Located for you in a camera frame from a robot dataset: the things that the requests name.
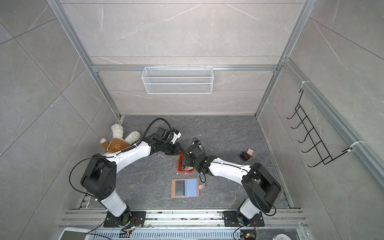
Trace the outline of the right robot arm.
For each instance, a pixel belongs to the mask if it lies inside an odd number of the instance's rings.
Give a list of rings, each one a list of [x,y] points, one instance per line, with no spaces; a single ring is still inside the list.
[[[260,163],[239,165],[219,157],[206,156],[201,147],[191,145],[182,158],[183,167],[193,167],[202,175],[222,177],[244,187],[248,198],[237,210],[237,219],[243,224],[259,213],[270,216],[282,187]]]

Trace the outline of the red plastic tray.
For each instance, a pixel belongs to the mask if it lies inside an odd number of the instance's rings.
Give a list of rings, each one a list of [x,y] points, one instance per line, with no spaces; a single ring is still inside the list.
[[[179,157],[178,172],[180,173],[192,173],[195,169],[195,163],[193,157],[188,153],[184,153]]]

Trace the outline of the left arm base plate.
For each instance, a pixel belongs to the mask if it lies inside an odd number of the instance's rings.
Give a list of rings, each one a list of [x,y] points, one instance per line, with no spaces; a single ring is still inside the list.
[[[142,227],[146,219],[146,211],[125,211],[120,217],[107,212],[104,228]]]

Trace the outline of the tan leather card holder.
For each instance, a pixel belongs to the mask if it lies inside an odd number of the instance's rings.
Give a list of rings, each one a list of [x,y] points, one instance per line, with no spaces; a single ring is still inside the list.
[[[171,198],[195,198],[200,196],[200,190],[205,184],[199,184],[199,179],[172,180]]]

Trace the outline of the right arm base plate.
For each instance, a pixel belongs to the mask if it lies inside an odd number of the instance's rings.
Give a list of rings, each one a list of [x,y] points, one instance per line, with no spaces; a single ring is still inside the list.
[[[262,215],[262,212],[259,212],[254,215],[252,219],[248,219],[244,215],[242,215],[240,212],[237,211],[224,211],[222,213],[222,217],[224,220],[225,227],[264,227],[265,222]]]

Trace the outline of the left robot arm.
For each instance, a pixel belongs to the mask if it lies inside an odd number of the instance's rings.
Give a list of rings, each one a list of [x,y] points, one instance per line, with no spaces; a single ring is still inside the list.
[[[177,139],[181,133],[176,129],[158,130],[141,138],[132,146],[106,155],[94,155],[80,180],[80,184],[108,210],[108,213],[116,218],[129,214],[129,207],[120,198],[116,191],[116,179],[119,171],[128,165],[162,152],[168,156],[178,156],[184,153]]]

